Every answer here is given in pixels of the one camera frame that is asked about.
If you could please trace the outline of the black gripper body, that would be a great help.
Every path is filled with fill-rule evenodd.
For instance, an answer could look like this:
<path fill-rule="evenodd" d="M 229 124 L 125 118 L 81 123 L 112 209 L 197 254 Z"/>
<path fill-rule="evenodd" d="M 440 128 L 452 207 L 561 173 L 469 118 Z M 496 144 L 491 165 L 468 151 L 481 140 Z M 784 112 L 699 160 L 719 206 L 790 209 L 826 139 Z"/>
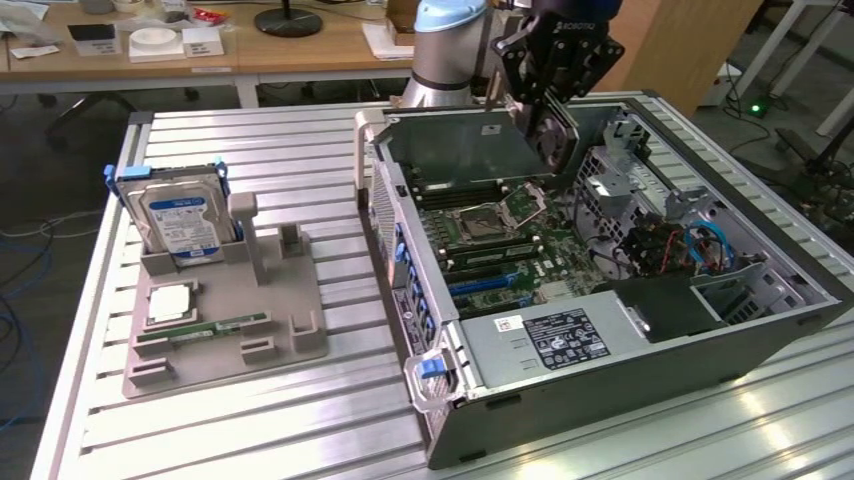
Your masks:
<path fill-rule="evenodd" d="M 609 21 L 620 8 L 620 0 L 529 1 L 521 27 L 524 43 L 544 44 L 563 34 L 571 42 L 588 38 L 608 43 Z"/>

